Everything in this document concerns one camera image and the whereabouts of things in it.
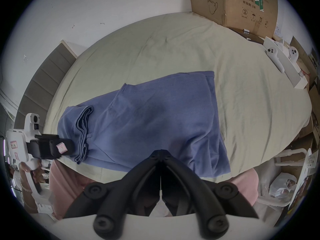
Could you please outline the person's left hand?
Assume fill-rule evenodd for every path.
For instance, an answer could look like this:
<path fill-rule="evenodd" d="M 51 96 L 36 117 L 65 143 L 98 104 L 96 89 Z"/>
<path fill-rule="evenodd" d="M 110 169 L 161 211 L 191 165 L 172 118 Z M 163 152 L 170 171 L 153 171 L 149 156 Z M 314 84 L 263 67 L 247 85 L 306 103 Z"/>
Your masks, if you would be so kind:
<path fill-rule="evenodd" d="M 19 172 L 21 177 L 21 186 L 23 189 L 26 189 L 28 192 L 32 192 L 32 188 L 27 179 L 27 175 L 31 175 L 30 167 L 24 163 L 19 163 Z M 33 180 L 35 183 L 45 183 L 45 179 L 43 177 L 44 170 L 42 169 L 42 161 L 40 159 L 37 160 L 37 168 L 33 170 Z"/>

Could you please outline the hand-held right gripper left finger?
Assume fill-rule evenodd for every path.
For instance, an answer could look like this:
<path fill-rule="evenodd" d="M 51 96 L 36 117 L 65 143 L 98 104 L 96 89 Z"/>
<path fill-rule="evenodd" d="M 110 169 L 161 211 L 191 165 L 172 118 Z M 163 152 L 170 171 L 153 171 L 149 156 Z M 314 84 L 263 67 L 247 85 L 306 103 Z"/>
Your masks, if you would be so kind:
<path fill-rule="evenodd" d="M 121 232 L 127 213 L 149 216 L 160 200 L 160 150 L 131 169 L 122 179 L 88 184 L 64 219 L 96 215 L 95 232 Z"/>

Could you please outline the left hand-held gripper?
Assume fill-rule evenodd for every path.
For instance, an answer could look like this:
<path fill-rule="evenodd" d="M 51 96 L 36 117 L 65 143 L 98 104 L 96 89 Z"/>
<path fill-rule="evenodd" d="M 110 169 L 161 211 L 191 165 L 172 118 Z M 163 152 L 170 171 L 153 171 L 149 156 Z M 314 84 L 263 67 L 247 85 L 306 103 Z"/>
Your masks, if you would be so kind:
<path fill-rule="evenodd" d="M 52 160 L 59 157 L 74 157 L 74 142 L 71 139 L 58 138 L 57 135 L 42 135 L 39 127 L 40 116 L 28 113 L 23 129 L 9 129 L 6 132 L 8 152 L 17 166 L 24 162 L 30 168 L 31 175 L 27 175 L 27 179 L 32 189 L 29 193 L 34 201 L 41 206 L 53 206 L 54 194 L 48 188 L 43 188 L 40 183 L 34 182 L 33 171 L 37 168 L 38 159 L 47 167 L 51 165 Z M 53 141 L 57 141 L 57 148 L 54 147 Z"/>

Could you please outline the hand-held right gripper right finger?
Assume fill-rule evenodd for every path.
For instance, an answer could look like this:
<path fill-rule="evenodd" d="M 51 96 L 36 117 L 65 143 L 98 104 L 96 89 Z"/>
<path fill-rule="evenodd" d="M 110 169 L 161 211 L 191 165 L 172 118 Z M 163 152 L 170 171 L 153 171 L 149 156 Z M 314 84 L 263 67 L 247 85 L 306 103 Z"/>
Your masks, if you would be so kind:
<path fill-rule="evenodd" d="M 226 215 L 258 219 L 252 205 L 233 183 L 202 180 L 167 150 L 160 150 L 160 163 L 189 195 L 201 234 L 226 234 L 230 226 Z"/>

